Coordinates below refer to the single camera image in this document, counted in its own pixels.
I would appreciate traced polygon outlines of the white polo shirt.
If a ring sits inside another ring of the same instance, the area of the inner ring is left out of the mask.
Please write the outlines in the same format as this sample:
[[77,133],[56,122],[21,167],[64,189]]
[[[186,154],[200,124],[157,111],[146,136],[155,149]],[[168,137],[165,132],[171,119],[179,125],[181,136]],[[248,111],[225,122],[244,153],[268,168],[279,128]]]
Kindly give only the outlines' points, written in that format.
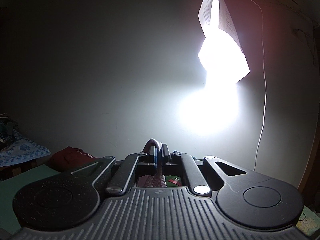
[[161,160],[158,154],[161,152],[162,145],[162,142],[151,138],[143,147],[141,153],[147,153],[151,157],[151,172],[138,179],[138,187],[167,187],[161,164],[158,163]]

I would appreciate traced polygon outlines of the folded dark red sweater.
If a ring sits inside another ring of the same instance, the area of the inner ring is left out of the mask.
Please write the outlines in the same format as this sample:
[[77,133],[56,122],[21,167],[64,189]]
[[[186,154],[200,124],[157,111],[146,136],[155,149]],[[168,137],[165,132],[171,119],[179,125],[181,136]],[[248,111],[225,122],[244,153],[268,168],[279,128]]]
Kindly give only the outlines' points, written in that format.
[[64,173],[74,171],[96,160],[99,160],[99,158],[84,152],[80,148],[68,146],[54,153],[51,158],[46,161],[46,165],[57,172]]

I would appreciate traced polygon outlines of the dark green knit sweater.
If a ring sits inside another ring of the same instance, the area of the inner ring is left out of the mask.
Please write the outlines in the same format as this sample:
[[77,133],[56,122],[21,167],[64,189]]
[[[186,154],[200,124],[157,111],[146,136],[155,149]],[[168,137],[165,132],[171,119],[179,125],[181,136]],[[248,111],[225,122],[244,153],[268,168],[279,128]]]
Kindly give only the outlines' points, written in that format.
[[182,187],[183,183],[179,176],[169,175],[165,176],[165,183],[167,187]]

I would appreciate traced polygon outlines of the bright paper-shaded lamp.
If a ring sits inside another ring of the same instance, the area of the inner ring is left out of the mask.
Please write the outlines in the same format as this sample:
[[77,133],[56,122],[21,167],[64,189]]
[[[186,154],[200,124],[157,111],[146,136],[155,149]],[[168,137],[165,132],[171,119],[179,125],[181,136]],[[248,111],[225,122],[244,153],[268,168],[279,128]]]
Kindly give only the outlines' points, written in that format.
[[197,56],[206,71],[206,86],[236,84],[250,69],[225,1],[203,0],[198,19],[204,42]]

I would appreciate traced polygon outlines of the blue white patterned cloth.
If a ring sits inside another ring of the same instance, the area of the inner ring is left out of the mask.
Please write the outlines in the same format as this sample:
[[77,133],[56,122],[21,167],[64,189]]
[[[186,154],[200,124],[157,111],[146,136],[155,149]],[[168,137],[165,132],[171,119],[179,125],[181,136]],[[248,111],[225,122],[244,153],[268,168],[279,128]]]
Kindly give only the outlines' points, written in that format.
[[26,138],[20,132],[14,130],[14,135],[17,140],[1,151],[1,167],[21,164],[51,155],[48,148]]

